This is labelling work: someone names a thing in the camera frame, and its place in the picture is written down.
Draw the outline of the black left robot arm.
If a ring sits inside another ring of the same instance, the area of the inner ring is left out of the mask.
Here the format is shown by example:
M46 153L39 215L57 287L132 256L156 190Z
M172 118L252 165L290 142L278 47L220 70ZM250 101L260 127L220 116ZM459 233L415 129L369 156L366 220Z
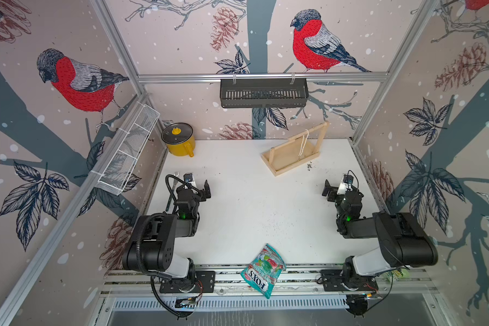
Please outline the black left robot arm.
M166 175L165 185L173 210L138 218L124 254L124 270L160 279L166 291L188 293L199 290L194 262L175 253L175 240L193 237L200 222L199 206L211 198L206 181L199 189L189 179Z

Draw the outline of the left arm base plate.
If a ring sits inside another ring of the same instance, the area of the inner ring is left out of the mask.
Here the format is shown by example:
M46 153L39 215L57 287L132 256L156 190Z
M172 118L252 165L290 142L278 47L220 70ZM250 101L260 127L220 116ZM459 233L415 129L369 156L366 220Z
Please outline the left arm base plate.
M163 294L213 293L214 286L215 271L196 271L186 278L172 278L161 282L159 292Z

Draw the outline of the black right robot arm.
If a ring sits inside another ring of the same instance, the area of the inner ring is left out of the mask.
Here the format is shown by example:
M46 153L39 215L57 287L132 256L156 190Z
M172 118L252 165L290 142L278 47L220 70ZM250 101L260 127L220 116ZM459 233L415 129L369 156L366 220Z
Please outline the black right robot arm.
M362 217L363 194L350 181L324 184L322 195L337 211L337 231L345 239L376 239L378 246L345 259L341 269L322 270L318 283L326 291L376 292L376 277L401 268L434 266L435 245L411 213L385 211Z

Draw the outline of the wooden jewelry display stand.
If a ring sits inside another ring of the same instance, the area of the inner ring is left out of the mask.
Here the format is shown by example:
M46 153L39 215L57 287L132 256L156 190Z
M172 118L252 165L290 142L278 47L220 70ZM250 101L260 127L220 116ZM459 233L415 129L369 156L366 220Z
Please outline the wooden jewelry display stand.
M329 125L329 122L323 122L289 137L281 145L262 153L261 159L276 177L306 164L320 156L320 149Z

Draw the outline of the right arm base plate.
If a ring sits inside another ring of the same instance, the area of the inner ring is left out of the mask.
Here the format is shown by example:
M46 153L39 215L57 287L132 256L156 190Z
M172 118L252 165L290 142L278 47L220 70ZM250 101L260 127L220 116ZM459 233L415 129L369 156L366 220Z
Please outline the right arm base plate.
M342 270L338 269L320 271L320 277L316 280L316 283L323 285L326 292L378 292L378 285L374 277L363 277L354 272L347 276Z

